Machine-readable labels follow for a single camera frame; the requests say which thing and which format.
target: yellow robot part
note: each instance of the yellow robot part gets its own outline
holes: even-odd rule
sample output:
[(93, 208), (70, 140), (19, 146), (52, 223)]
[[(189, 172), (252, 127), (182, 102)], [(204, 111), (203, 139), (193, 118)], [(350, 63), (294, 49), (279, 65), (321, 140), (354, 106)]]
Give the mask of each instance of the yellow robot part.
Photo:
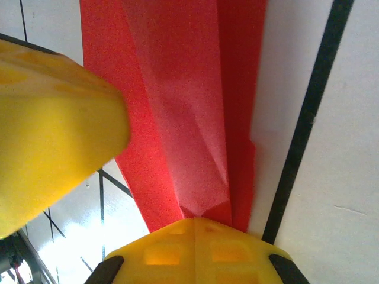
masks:
[(122, 94), (50, 53), (0, 40), (0, 239), (118, 155), (130, 139)]
[(271, 255), (291, 261), (249, 234), (205, 218), (184, 219), (107, 256), (124, 259), (112, 282), (99, 281), (96, 269), (86, 283), (282, 284)]

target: black plastic edge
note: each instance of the black plastic edge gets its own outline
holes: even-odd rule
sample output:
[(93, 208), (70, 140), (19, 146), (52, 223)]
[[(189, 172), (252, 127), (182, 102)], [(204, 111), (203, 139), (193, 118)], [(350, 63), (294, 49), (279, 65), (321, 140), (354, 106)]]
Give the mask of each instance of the black plastic edge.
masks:
[(278, 254), (268, 257), (283, 284), (310, 284), (296, 264)]
[(114, 256), (99, 263), (85, 284), (112, 284), (124, 263), (122, 256)]
[(45, 53), (48, 53), (48, 54), (59, 55), (59, 53), (56, 53), (53, 50), (45, 49), (44, 47), (37, 46), (37, 45), (35, 45), (33, 43), (28, 43), (26, 41), (19, 40), (19, 39), (15, 38), (15, 37), (10, 37), (10, 36), (2, 34), (2, 33), (0, 33), (0, 40), (9, 41), (10, 43), (19, 44), (21, 46), (28, 47), (29, 49), (38, 50), (38, 51), (45, 52)]

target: white wall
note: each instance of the white wall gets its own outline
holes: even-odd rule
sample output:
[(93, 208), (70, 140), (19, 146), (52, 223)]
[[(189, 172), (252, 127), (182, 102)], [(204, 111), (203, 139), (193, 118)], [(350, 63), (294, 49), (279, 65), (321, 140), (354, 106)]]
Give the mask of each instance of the white wall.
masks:
[[(303, 15), (295, 15), (301, 20), (289, 28), (293, 5)], [(250, 229), (258, 234), (330, 5), (269, 4), (252, 132), (258, 143), (258, 196)], [(310, 283), (379, 283), (378, 26), (379, 2), (356, 0), (275, 243), (292, 255)]]

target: folded red paper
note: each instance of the folded red paper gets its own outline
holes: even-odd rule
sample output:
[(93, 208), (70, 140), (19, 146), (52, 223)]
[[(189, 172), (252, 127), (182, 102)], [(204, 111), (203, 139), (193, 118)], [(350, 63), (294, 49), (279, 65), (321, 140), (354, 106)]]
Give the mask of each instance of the folded red paper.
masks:
[(253, 2), (81, 0), (84, 63), (124, 93), (132, 139), (117, 163), (151, 231), (182, 216), (231, 225), (231, 204), (247, 229), (265, 9)]

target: crease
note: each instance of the crease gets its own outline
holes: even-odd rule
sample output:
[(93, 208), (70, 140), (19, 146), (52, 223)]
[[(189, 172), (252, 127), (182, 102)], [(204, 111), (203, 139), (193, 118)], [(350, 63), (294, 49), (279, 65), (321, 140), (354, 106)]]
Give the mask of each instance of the crease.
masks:
[[(205, 139), (205, 136), (204, 136), (204, 133), (201, 131), (200, 127), (199, 127), (199, 123), (198, 123), (198, 118), (196, 117), (195, 115), (195, 123), (196, 123), (196, 126), (198, 128), (198, 131), (200, 133), (200, 136), (201, 136), (201, 139), (205, 145), (205, 148), (207, 149), (208, 151), (208, 154), (209, 156), (212, 158), (212, 162), (214, 164), (214, 167), (216, 168), (217, 172), (219, 173), (219, 177), (220, 177), (220, 180), (224, 183), (225, 187), (226, 188), (229, 188), (229, 179), (228, 179), (228, 168), (227, 168), (227, 160), (224, 159), (223, 161), (223, 169), (221, 169), (217, 162), (216, 162), (216, 158), (214, 157), (214, 155), (212, 154), (212, 151), (210, 150), (210, 145), (208, 145), (207, 143), (207, 140)], [(225, 137), (225, 133), (224, 133), (224, 139), (223, 139), (223, 142), (224, 142), (224, 146), (223, 147), (223, 152), (225, 154), (225, 156), (227, 157), (227, 153), (226, 153), (226, 137)]]
[(362, 216), (367, 216), (366, 213), (361, 212), (359, 210), (352, 209), (352, 208), (347, 208), (347, 207), (337, 206), (337, 205), (333, 205), (333, 207), (336, 208), (336, 209), (346, 210), (346, 211), (354, 213), (354, 214), (359, 214), (359, 215), (362, 215)]

